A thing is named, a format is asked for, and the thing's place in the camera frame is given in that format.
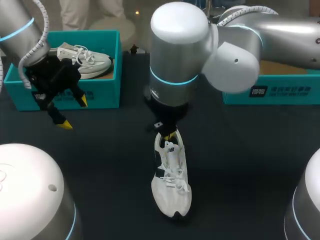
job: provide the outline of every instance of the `beige pants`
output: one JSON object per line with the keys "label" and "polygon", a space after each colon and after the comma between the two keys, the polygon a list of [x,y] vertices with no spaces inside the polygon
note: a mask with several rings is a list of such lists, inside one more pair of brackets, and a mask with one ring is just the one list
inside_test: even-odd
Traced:
{"label": "beige pants", "polygon": [[[123,0],[95,0],[103,14],[125,17]],[[90,0],[60,0],[63,30],[83,30],[86,27]]]}

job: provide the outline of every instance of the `screw hole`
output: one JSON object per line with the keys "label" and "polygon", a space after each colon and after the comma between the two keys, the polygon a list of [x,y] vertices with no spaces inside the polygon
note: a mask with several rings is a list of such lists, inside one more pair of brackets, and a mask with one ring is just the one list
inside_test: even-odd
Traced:
{"label": "screw hole", "polygon": [[50,184],[50,185],[48,186],[48,189],[49,189],[51,192],[56,192],[56,191],[58,191],[57,187],[56,187],[55,185],[53,185],[53,184]]}

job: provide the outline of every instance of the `black table surface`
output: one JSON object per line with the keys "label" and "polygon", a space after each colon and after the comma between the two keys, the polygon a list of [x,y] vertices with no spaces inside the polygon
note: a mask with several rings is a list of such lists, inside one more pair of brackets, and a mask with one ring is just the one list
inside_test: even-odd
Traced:
{"label": "black table surface", "polygon": [[74,130],[45,112],[18,112],[0,96],[0,144],[50,154],[80,211],[84,239],[283,240],[287,205],[320,147],[319,106],[227,106],[204,77],[178,124],[192,188],[190,218],[176,223],[152,191],[155,118],[143,101],[147,54],[123,57],[119,109],[63,111]]}

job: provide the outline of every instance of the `white sneaker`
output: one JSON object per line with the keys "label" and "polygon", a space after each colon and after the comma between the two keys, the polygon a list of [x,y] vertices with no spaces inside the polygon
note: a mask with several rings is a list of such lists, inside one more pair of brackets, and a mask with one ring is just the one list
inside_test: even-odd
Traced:
{"label": "white sneaker", "polygon": [[165,141],[160,133],[155,138],[156,172],[151,182],[154,200],[162,213],[180,219],[188,213],[192,192],[188,185],[185,147],[179,131]]}
{"label": "white sneaker", "polygon": [[60,60],[72,59],[73,64],[80,64],[78,70],[81,79],[93,79],[104,74],[111,68],[113,61],[107,54],[89,51],[85,46],[72,46],[66,42],[57,48],[51,48],[49,54],[57,55]]}

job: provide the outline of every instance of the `teal shoebox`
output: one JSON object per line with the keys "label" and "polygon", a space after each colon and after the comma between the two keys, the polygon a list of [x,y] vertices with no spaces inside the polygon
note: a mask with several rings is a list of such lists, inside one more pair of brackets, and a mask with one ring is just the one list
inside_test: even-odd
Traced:
{"label": "teal shoebox", "polygon": [[222,97],[226,105],[320,105],[320,71],[260,75],[251,89]]}
{"label": "teal shoebox", "polygon": [[[116,30],[52,31],[48,35],[52,48],[66,42],[81,45],[89,51],[103,53],[114,58],[113,78],[81,79],[78,86],[85,91],[88,107],[84,109],[118,108],[122,74],[122,48],[120,34]],[[26,89],[19,78],[18,69],[12,64],[4,85],[19,111],[39,111],[31,91]],[[59,110],[81,109],[72,93],[66,90],[53,100]]]}

